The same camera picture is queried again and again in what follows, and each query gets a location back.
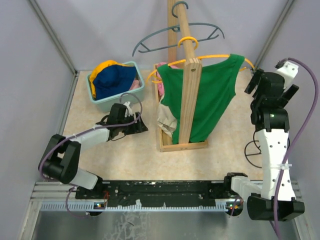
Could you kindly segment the teal plastic bin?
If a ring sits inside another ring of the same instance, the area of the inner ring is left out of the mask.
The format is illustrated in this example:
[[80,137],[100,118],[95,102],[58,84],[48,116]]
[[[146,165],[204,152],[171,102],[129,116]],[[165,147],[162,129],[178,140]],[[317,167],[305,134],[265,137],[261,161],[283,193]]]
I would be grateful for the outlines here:
[[[139,80],[140,87],[130,90],[134,79]],[[109,112],[115,103],[137,103],[144,99],[145,82],[134,61],[104,61],[87,75],[85,82],[90,101],[104,113]]]

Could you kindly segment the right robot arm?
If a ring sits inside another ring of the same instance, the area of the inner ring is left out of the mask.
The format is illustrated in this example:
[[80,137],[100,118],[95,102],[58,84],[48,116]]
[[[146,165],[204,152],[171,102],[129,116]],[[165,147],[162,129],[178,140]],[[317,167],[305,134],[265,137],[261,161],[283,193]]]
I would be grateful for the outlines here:
[[223,185],[223,192],[229,198],[239,195],[251,220],[285,222],[305,212],[305,204],[296,199],[292,187],[291,165],[284,160],[293,146],[288,142],[290,123],[285,106],[299,89],[292,83],[297,74],[296,66],[275,72],[257,69],[245,89],[245,93],[253,93],[250,119],[262,154],[262,187],[245,174],[228,173],[230,181]]

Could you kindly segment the wooden clothes rack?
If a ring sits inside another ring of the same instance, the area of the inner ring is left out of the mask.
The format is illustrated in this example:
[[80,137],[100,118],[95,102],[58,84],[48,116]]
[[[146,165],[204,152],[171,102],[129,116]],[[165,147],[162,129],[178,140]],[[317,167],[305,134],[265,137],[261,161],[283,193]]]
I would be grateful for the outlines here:
[[174,19],[170,14],[170,9],[173,3],[178,0],[167,1],[167,26],[180,24],[181,40],[178,40],[177,34],[170,33],[167,37],[167,43],[181,43],[183,45],[185,61],[183,65],[183,83],[182,83],[182,100],[180,113],[180,130],[178,144],[172,144],[172,139],[165,134],[161,128],[157,128],[159,137],[159,151],[175,152],[183,150],[196,150],[208,147],[208,141],[191,143],[190,135],[192,130],[193,118],[198,97],[199,85],[202,73],[201,60],[196,57],[197,40],[192,37],[190,27],[188,25],[187,10],[183,5],[178,6],[175,11],[178,15],[178,20]]

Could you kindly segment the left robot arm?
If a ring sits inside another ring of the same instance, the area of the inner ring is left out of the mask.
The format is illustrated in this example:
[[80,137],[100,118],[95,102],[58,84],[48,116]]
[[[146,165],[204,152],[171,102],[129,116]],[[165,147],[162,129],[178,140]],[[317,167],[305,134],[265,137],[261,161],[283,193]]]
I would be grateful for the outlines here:
[[53,135],[39,162],[40,174],[62,184],[82,187],[95,199],[101,197],[104,192],[102,180],[79,167],[80,155],[98,144],[114,140],[120,133],[127,136],[148,131],[141,113],[133,112],[128,101],[115,103],[109,114],[90,129],[69,136]]

